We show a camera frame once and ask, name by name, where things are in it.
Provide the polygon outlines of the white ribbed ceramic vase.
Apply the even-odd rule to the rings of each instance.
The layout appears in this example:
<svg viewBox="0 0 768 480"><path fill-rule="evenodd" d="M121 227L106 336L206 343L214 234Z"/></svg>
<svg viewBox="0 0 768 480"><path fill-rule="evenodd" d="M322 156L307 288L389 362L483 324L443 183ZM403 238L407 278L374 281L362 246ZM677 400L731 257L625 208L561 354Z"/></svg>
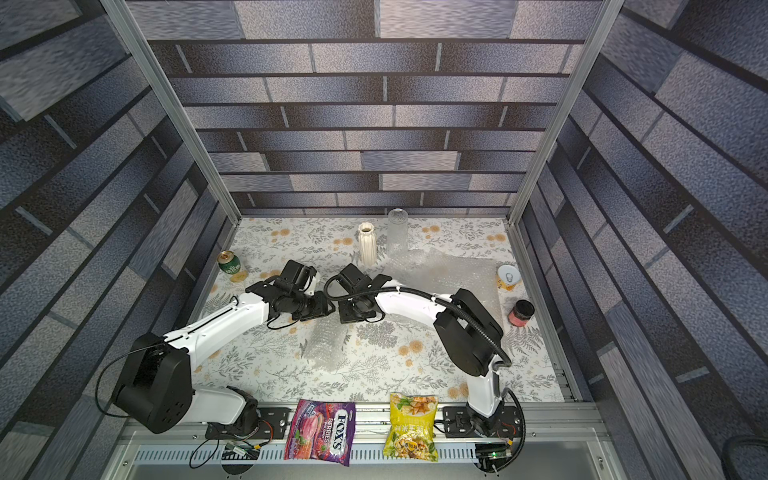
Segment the white ribbed ceramic vase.
<svg viewBox="0 0 768 480"><path fill-rule="evenodd" d="M358 226L358 243L360 260L366 267L374 267L377 264L378 249L375 226L370 222L363 222Z"/></svg>

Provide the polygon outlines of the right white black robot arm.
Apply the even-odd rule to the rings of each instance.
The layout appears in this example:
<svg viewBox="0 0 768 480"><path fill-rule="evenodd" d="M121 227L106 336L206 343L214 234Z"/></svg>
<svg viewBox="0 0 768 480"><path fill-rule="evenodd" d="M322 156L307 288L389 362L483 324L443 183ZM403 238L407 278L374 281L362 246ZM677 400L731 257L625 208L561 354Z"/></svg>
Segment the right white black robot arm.
<svg viewBox="0 0 768 480"><path fill-rule="evenodd" d="M326 281L323 293L347 323L399 315L434 328L450 360L467 376L468 408L483 419L501 409L499 370L509 367L511 358L502 347L502 328L471 291L425 292L387 275L370 278L349 264Z"/></svg>

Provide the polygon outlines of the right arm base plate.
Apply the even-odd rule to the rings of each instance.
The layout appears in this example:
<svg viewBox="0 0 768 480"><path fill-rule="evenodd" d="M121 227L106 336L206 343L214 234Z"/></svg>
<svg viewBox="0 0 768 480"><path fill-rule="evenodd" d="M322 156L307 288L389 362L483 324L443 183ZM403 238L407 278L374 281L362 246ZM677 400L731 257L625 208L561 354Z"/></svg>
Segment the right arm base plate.
<svg viewBox="0 0 768 480"><path fill-rule="evenodd" d="M443 431L448 438L521 438L525 421L520 409L500 404L490 417L484 417L468 405L446 406L441 410Z"/></svg>

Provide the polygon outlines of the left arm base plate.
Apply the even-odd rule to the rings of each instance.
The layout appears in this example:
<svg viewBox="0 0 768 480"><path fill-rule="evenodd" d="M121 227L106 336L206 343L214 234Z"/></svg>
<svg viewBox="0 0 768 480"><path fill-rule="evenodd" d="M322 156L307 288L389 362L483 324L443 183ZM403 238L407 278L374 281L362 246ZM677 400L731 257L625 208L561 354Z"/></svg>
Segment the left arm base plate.
<svg viewBox="0 0 768 480"><path fill-rule="evenodd" d="M285 407L247 409L232 425L209 423L207 440L282 440L291 410Z"/></svg>

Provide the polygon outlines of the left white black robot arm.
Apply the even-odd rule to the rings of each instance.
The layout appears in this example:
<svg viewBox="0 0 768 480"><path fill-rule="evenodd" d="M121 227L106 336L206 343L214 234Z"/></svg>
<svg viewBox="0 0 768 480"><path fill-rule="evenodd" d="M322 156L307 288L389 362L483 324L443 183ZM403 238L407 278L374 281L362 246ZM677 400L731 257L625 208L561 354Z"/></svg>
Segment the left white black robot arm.
<svg viewBox="0 0 768 480"><path fill-rule="evenodd" d="M259 429L258 401L237 387L193 384L193 371L247 331L282 315L294 321L335 311L315 291L317 270L290 260L282 272L248 286L210 315L162 336L139 337L110 397L129 417L160 434L179 423L205 423L209 438L245 438Z"/></svg>

